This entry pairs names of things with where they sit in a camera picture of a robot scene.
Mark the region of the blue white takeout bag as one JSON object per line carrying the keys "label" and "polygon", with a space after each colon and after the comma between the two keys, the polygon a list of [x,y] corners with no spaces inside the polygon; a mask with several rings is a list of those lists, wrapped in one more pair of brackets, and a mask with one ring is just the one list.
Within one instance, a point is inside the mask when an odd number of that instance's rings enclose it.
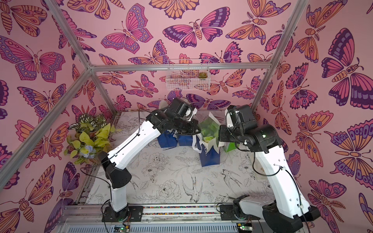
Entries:
{"label": "blue white takeout bag", "polygon": [[199,154],[202,167],[220,164],[220,147],[218,140],[220,122],[209,112],[207,117],[198,124],[199,133],[192,137],[192,148]]}

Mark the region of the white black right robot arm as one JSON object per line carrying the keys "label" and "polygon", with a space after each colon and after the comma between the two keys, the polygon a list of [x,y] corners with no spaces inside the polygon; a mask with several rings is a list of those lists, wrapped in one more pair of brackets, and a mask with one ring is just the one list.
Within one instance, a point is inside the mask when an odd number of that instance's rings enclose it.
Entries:
{"label": "white black right robot arm", "polygon": [[234,199],[233,210],[238,218],[259,217],[275,233],[295,233],[308,222],[321,216],[303,196],[285,158],[283,141],[270,124],[259,126],[250,106],[231,105],[225,112],[226,124],[219,129],[220,142],[234,143],[238,149],[254,155],[252,164],[260,163],[263,171],[255,173],[268,179],[275,200],[266,203],[251,196]]}

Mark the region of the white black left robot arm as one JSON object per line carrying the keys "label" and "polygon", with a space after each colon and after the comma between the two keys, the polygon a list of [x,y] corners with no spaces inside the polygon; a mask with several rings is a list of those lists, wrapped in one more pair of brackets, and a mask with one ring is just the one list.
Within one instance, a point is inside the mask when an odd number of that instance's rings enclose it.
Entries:
{"label": "white black left robot arm", "polygon": [[195,118],[198,109],[192,104],[176,98],[167,107],[153,110],[138,129],[119,146],[109,152],[100,152],[98,158],[111,186],[109,207],[114,213],[128,208],[126,187],[132,175],[127,166],[132,159],[151,141],[166,131],[182,135],[196,135],[200,132]]}

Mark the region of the green white takeout bag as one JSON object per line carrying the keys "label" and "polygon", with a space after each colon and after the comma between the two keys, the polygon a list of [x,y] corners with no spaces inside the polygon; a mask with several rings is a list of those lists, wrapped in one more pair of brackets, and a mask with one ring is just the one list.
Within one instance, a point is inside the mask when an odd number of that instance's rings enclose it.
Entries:
{"label": "green white takeout bag", "polygon": [[237,148],[236,148],[236,145],[235,145],[234,142],[225,142],[224,146],[223,146],[223,149],[226,153],[228,153],[228,152],[231,152],[233,150],[236,150]]}

